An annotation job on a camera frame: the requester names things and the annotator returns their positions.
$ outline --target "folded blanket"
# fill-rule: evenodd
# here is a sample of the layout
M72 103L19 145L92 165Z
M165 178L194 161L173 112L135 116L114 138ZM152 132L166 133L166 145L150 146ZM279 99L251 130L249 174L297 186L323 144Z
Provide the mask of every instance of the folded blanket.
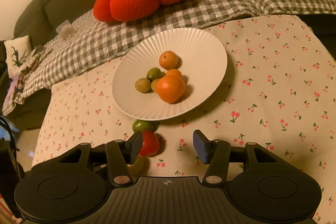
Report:
M5 98L4 106L11 106L11 108L14 109L16 104L22 105L24 103L25 98L22 94L26 82L51 51L52 50L47 52L43 46L38 45L32 50L30 55L26 57L25 62L22 65L22 68L24 69L21 70L18 75L13 77L13 81L10 84Z
M185 0L162 6L150 16L128 23L106 24L95 19L92 11L72 23L76 33L67 43L58 35L44 46L44 53L58 49L37 67L30 66L25 82L14 101L65 79L80 75L108 60L125 55L147 37L168 29L194 27L204 29L219 23L259 14L249 0ZM13 111L12 101L3 105L3 113Z

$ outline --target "crosshair logo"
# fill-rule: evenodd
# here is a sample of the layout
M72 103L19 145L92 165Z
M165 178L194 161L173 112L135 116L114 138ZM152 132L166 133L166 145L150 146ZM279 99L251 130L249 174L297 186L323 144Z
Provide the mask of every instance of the crosshair logo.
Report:
M166 185L170 185L170 184L172 184L173 182L172 182L171 180L165 180L163 183L166 184Z

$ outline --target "round black pad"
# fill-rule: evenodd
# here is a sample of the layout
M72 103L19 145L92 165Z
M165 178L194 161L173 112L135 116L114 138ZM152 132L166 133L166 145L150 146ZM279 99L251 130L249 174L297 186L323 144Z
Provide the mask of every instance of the round black pad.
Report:
M269 198L289 198L297 191L295 182L284 177L268 177L258 183L261 193Z
M106 196L105 182L87 169L67 167L52 173L48 169L46 174L31 173L19 182L14 197L25 218L68 222L99 207Z
M296 222L311 217L321 201L321 189L299 170L248 169L229 187L231 200L244 214L263 222Z
M65 177L47 179L41 183L39 192L42 196L50 199L67 198L76 192L77 182Z

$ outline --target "mandarin orange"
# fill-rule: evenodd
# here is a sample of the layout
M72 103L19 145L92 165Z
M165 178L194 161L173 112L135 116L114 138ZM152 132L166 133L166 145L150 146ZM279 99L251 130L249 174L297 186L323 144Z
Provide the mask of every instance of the mandarin orange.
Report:
M170 69L169 71L167 71L166 75L175 75L182 78L182 73L178 69Z
M177 102L185 92L185 83L182 78L176 75L162 77L156 86L156 93L161 100L167 103Z
M166 51L159 57L159 64L166 70L173 69L177 66L179 57L172 51Z

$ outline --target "green lime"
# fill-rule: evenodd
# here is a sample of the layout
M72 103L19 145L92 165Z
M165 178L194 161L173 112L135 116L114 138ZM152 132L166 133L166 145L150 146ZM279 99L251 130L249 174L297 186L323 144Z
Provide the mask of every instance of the green lime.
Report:
M147 78L151 81L154 81L157 78L161 77L161 71L158 68L152 68L147 72Z
M160 78L155 79L152 83L151 83L151 89L156 92L156 86L158 85Z
M141 78L135 82L135 89L142 93L149 91L151 82L147 78Z
M143 130L152 131L153 125L149 121L136 120L133 123L132 129L133 129L133 132L138 131L138 130L139 131L143 131Z

